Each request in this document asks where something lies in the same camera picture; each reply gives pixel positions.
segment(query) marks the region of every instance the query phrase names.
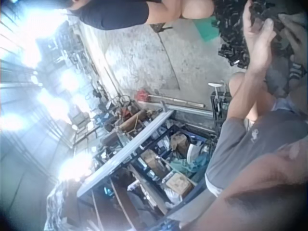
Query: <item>red object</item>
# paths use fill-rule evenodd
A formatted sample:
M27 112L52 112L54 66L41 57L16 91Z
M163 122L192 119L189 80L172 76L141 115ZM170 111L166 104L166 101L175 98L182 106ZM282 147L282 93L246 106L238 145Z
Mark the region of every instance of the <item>red object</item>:
M148 102L149 101L149 93L146 90L141 89L141 90L137 91L135 98L138 101Z

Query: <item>gray t-shirt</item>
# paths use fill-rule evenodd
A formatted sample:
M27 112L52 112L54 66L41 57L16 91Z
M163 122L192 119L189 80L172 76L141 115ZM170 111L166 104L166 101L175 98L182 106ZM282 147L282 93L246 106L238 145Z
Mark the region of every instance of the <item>gray t-shirt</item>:
M266 114L249 131L242 120L228 119L222 126L216 150L206 171L207 183L224 190L240 171L258 157L307 135L308 125L305 121L287 110Z

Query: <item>metal frame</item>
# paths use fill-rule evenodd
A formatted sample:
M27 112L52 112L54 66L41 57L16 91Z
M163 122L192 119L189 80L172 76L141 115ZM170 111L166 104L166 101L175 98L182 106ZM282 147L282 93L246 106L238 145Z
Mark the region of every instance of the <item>metal frame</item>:
M121 163L143 144L172 114L173 110L162 112L144 130L142 130L133 140L131 140L121 151L112 157L106 164L98 169L93 175L88 177L77 191L77 197L81 197L97 185L105 177L109 176Z

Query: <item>wooden plank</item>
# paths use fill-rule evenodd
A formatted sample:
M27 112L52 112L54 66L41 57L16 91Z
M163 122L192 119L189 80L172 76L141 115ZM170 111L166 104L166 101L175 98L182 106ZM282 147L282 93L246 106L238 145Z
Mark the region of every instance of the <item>wooden plank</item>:
M135 175L136 179L138 179L143 186L143 188L148 192L148 194L152 197L152 199L157 204L157 207L162 211L165 215L168 212L168 209L165 205L165 200L153 189L153 186L147 182L147 180L139 174L139 172L133 167L133 165L129 165L129 169Z
M133 203L130 201L130 198L128 197L127 189L118 186L118 184L112 181L112 179L110 179L110 181L115 196L121 208L123 209L125 217L127 218L131 227L136 231L144 230L146 226L140 222L139 214Z

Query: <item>concrete floor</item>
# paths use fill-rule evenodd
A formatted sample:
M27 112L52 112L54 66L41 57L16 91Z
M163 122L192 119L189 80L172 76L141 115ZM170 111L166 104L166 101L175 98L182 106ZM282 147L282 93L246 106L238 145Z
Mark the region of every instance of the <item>concrete floor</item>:
M191 20L180 19L172 26L157 34L148 25L101 31L81 24L84 43L111 96L115 88L130 96L144 88L211 109L214 89L208 83L228 82L240 69L218 56L219 37L204 42Z

